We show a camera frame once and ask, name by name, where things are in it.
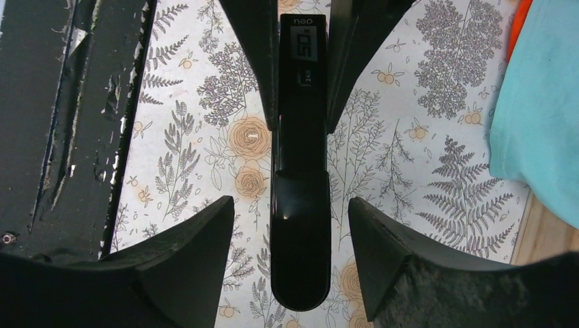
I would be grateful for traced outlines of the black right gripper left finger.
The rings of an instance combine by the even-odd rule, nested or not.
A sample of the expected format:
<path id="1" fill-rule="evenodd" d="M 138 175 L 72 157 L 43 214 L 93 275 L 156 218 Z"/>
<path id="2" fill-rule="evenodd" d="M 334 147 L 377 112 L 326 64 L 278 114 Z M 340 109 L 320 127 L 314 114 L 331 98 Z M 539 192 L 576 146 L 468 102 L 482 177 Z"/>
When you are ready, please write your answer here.
<path id="1" fill-rule="evenodd" d="M 2 327 L 213 327 L 234 226 L 223 196 L 97 262 L 1 256 Z"/>

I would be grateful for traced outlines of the black stapler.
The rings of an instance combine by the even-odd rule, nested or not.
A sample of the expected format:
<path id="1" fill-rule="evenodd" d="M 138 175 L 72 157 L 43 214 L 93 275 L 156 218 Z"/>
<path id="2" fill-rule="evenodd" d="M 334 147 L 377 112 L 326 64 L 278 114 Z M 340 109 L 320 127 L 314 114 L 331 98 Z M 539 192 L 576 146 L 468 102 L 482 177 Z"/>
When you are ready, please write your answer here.
<path id="1" fill-rule="evenodd" d="M 282 14 L 280 28 L 270 286 L 283 307 L 306 312 L 322 304 L 330 290 L 326 18 Z"/>

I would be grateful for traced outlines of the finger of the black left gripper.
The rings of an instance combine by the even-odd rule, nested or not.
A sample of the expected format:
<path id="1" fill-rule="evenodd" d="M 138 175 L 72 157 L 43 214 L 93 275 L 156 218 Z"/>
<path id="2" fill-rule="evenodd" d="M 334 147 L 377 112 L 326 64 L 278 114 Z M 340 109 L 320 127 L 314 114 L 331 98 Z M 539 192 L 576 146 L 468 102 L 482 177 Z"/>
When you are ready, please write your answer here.
<path id="1" fill-rule="evenodd" d="M 277 0 L 220 0 L 252 67 L 266 124 L 277 128 L 279 23 Z"/>
<path id="2" fill-rule="evenodd" d="M 413 0 L 331 2 L 328 37 L 329 133 L 335 131 L 359 76 L 413 3 Z"/>

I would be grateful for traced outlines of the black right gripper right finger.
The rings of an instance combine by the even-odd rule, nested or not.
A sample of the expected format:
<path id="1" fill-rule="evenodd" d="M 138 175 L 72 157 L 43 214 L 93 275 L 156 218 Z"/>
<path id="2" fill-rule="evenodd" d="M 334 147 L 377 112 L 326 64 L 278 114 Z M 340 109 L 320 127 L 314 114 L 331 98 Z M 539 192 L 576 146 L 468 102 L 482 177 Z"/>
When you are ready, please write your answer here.
<path id="1" fill-rule="evenodd" d="M 578 326 L 576 252 L 513 266 L 439 243 L 359 197 L 348 217 L 375 327 Z"/>

